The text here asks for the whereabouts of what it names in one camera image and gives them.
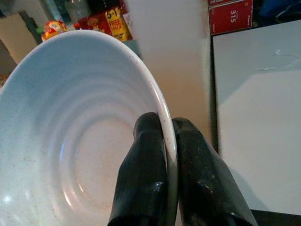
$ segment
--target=red box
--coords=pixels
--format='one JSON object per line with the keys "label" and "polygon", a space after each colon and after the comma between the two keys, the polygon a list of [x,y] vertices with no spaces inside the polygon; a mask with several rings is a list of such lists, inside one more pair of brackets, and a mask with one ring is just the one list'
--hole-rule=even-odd
{"label": "red box", "polygon": [[253,0],[239,0],[209,8],[211,34],[252,27]]}
{"label": "red box", "polygon": [[235,1],[235,0],[208,0],[208,5],[209,5],[209,7],[211,7],[211,6],[215,6],[215,5],[221,5],[224,3],[228,3],[231,1]]}

